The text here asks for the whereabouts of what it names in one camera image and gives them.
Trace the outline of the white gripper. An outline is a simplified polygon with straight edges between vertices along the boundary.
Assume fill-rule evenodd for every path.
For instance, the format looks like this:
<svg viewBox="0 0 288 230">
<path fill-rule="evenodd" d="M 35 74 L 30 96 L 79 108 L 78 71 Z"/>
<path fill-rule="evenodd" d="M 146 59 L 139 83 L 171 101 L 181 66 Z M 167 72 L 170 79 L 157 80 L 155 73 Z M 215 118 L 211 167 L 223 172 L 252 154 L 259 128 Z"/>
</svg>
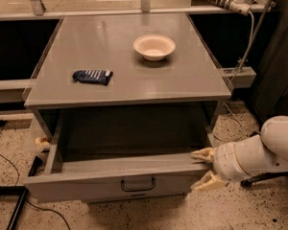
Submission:
<svg viewBox="0 0 288 230">
<path fill-rule="evenodd" d="M 242 181 L 249 175 L 239 165 L 235 143 L 230 142 L 219 147 L 204 148 L 192 151 L 193 159 L 200 159 L 206 163 L 213 161 L 214 171 L 208 171 L 191 189 L 197 192 L 217 190 L 226 187 L 230 181 Z"/>
</svg>

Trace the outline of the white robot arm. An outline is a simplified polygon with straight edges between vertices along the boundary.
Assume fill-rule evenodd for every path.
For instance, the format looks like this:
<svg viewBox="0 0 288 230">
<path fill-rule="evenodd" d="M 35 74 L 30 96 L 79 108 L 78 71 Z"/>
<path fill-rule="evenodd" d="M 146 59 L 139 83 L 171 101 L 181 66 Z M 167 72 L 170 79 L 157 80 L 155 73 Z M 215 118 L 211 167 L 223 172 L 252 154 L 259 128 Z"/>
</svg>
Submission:
<svg viewBox="0 0 288 230">
<path fill-rule="evenodd" d="M 288 116 L 268 119 L 253 137 L 196 150 L 191 157 L 212 164 L 212 169 L 192 185 L 198 192 L 221 189 L 265 173 L 287 173 Z"/>
</svg>

